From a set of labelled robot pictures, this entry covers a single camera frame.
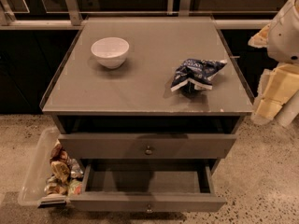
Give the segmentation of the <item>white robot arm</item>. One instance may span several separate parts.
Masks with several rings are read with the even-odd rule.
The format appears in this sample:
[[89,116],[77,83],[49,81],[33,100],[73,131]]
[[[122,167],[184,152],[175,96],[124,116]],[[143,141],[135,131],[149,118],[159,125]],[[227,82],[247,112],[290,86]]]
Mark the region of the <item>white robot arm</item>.
[[273,20],[249,40],[254,48],[266,48],[278,62],[261,74],[251,120],[265,125],[277,119],[289,125],[298,115],[299,0],[288,0]]

